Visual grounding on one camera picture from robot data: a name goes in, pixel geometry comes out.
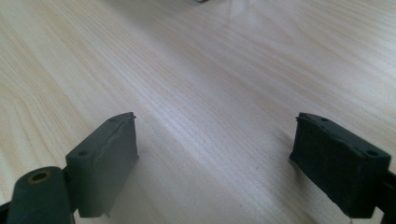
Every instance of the black plastic bracket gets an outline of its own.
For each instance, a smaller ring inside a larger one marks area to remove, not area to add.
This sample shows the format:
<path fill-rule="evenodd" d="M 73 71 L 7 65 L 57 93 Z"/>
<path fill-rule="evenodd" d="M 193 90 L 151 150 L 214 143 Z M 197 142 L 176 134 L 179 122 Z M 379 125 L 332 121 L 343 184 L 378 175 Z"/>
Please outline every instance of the black plastic bracket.
<path fill-rule="evenodd" d="M 21 177 L 12 201 L 0 206 L 0 223 L 74 223 L 109 215 L 136 162 L 134 113 L 108 119 L 66 155 L 67 166 L 44 167 Z"/>
<path fill-rule="evenodd" d="M 300 113 L 290 159 L 349 217 L 396 223 L 395 175 L 390 155 L 320 116 Z"/>

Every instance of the wood grain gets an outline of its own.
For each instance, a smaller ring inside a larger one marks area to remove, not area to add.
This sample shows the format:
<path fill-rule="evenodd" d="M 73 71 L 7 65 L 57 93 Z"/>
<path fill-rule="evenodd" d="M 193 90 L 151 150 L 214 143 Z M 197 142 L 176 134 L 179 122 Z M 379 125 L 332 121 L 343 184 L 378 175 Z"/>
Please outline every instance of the wood grain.
<path fill-rule="evenodd" d="M 289 162 L 294 118 L 395 157 L 395 77 L 394 1 L 2 0 L 0 203 L 134 111 L 140 160 L 113 217 L 78 223 L 347 224 Z"/>

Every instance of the light wood grain surface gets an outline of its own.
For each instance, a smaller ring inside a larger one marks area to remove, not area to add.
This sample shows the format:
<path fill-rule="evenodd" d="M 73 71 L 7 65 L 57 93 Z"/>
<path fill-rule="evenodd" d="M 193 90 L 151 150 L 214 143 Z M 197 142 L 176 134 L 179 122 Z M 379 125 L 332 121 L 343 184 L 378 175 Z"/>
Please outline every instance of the light wood grain surface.
<path fill-rule="evenodd" d="M 78 223 L 348 224 L 289 162 L 295 117 L 395 157 L 395 102 L 391 0 L 1 0 L 0 203 L 134 111 L 140 160 L 113 217 Z"/>

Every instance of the screw hole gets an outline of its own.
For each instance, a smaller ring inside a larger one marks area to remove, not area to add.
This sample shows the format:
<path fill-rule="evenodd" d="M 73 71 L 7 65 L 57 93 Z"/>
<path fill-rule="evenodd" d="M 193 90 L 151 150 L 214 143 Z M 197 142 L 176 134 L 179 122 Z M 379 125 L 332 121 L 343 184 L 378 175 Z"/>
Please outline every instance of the screw hole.
<path fill-rule="evenodd" d="M 50 171 L 43 171 L 37 174 L 31 175 L 28 179 L 29 184 L 38 184 L 46 179 L 50 178 Z"/>
<path fill-rule="evenodd" d="M 372 151 L 372 150 L 368 150 L 367 154 L 369 154 L 370 156 L 378 156 L 378 153 Z"/>
<path fill-rule="evenodd" d="M 79 155 L 79 156 L 86 156 L 86 155 L 88 155 L 88 152 L 87 152 L 87 151 L 80 151 L 80 152 L 78 153 L 78 155 Z"/>

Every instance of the black object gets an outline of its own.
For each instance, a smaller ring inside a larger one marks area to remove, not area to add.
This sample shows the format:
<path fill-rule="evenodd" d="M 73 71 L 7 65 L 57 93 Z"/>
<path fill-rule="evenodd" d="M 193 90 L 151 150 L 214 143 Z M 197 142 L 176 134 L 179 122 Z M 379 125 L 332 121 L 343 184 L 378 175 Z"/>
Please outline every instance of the black object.
<path fill-rule="evenodd" d="M 107 215 L 137 160 L 134 113 L 108 119 L 66 156 L 67 166 L 44 167 L 21 177 L 0 223 L 74 223 Z"/>
<path fill-rule="evenodd" d="M 378 206 L 383 223 L 396 223 L 390 155 L 329 119 L 300 113 L 297 121 L 290 159 L 347 216 L 368 218 Z"/>

